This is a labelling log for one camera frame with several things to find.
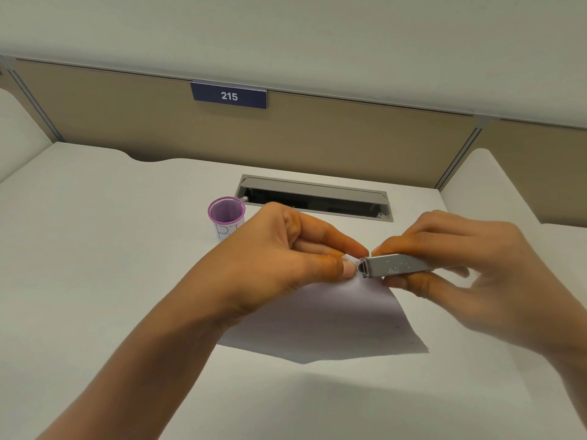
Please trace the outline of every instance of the cubicle wall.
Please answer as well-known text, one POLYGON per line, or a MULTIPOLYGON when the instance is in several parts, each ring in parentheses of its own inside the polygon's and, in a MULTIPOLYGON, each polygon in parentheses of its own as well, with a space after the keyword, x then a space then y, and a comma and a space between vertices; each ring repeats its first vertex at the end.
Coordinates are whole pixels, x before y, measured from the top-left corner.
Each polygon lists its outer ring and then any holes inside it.
POLYGON ((181 77, 6 60, 66 142, 430 188, 488 148, 542 222, 587 226, 586 130, 277 91, 257 110, 181 77))

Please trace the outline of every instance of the white desk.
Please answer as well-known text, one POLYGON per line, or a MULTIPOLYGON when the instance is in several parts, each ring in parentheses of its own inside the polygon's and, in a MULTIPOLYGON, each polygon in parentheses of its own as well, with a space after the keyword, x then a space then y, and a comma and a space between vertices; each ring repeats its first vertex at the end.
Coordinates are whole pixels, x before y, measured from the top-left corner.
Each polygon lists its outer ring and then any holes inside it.
MULTIPOLYGON (((33 438, 83 390, 216 244, 206 207, 242 174, 387 191, 393 223, 317 215, 369 249, 444 209, 433 189, 54 144, 0 184, 0 438, 33 438)), ((430 354, 297 365, 219 346, 162 438, 545 438, 505 345, 397 296, 430 354)))

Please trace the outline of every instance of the hand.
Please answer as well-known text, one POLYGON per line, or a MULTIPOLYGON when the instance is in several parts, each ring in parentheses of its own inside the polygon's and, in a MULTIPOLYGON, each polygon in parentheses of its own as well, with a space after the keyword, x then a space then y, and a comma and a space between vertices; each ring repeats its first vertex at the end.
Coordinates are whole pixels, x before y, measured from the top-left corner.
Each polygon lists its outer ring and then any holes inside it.
POLYGON ((389 287, 438 304, 468 328, 547 356, 585 349, 587 311, 512 223, 428 212, 402 236, 390 237, 373 251, 389 253, 451 267, 462 276, 467 268, 479 272, 470 288, 454 286, 431 272, 384 280, 389 287))
POLYGON ((361 258, 369 251, 324 221, 268 203, 204 256, 175 289, 192 296, 207 291, 208 296, 197 295, 194 306, 209 306, 234 324, 307 284, 352 278, 356 267, 342 258, 345 253, 361 258))

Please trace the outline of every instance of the white paper sheet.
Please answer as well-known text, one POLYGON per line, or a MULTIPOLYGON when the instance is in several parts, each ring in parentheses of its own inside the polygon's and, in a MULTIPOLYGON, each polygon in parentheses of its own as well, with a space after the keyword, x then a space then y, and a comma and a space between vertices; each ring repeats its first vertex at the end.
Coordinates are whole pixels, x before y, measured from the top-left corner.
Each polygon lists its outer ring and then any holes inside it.
POLYGON ((300 288, 245 318, 219 344, 301 364, 428 352, 391 290, 360 274, 300 288))

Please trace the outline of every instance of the pen holder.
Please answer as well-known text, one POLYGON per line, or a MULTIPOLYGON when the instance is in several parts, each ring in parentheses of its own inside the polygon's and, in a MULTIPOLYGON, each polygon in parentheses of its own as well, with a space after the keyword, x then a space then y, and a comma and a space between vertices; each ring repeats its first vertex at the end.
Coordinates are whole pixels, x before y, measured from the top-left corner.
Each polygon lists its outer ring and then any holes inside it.
POLYGON ((234 196, 224 196, 208 207, 208 217, 214 224, 216 238, 222 241, 245 222, 245 204, 234 196))

